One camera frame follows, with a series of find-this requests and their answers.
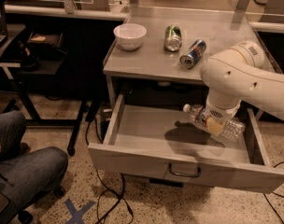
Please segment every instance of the soda can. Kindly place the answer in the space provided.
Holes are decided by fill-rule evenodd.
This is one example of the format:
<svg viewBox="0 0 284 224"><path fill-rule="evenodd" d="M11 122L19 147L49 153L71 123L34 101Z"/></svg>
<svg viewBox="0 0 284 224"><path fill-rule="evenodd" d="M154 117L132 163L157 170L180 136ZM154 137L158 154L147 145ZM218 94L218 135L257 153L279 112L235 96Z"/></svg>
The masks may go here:
<svg viewBox="0 0 284 224"><path fill-rule="evenodd" d="M193 68L202 58L206 50L206 42L204 40L196 40L189 50L180 57L180 65L187 69Z"/></svg>
<svg viewBox="0 0 284 224"><path fill-rule="evenodd" d="M164 47L170 51L178 51L181 47L181 32L178 26L170 25L165 30Z"/></svg>

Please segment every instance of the jeans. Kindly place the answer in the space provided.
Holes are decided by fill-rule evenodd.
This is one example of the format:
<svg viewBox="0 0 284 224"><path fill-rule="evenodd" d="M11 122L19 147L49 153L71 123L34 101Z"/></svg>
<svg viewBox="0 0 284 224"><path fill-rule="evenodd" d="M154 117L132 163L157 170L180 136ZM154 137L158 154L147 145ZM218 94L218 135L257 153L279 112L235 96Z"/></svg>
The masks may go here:
<svg viewBox="0 0 284 224"><path fill-rule="evenodd" d="M8 223L37 196L56 189L67 169L68 158L57 147L20 154L25 117L19 111L0 115L0 192L9 205L0 213L0 224Z"/></svg>

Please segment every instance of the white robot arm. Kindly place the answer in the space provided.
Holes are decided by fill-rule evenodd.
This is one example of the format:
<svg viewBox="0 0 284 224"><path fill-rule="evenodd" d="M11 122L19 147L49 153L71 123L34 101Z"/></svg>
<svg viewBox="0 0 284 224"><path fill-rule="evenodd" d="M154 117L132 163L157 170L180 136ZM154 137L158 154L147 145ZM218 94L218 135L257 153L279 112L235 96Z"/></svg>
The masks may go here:
<svg viewBox="0 0 284 224"><path fill-rule="evenodd" d="M208 58L201 76L211 117L231 119L243 100L284 120L284 75L260 69L264 57L256 43L244 41Z"/></svg>

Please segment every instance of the person's leg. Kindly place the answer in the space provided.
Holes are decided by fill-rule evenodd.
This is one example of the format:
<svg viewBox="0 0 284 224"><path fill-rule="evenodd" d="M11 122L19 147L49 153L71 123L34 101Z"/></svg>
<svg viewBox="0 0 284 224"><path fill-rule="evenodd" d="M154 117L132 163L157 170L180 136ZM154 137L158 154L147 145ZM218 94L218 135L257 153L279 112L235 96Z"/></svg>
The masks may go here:
<svg viewBox="0 0 284 224"><path fill-rule="evenodd" d="M0 115L0 161L17 157L20 154L21 139L26 130L26 120L19 111Z"/></svg>
<svg viewBox="0 0 284 224"><path fill-rule="evenodd" d="M0 224L8 223L37 194L56 189L68 164L67 154L57 147L38 151L0 162L0 192L10 199L0 214Z"/></svg>

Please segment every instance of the blue tape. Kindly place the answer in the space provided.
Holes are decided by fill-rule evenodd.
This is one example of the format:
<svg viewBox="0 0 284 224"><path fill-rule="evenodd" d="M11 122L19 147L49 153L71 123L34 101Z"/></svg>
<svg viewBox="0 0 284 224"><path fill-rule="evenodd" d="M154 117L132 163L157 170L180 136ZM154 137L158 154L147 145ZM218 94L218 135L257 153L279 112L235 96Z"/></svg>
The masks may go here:
<svg viewBox="0 0 284 224"><path fill-rule="evenodd" d="M70 199L67 199L65 201L65 205L68 209L68 211L71 214L71 218L66 222L66 224L84 224L82 217L83 215L90 209L92 208L96 202L94 201L89 201L87 204L85 204L82 209L78 210L76 207L73 205L73 203L70 201Z"/></svg>

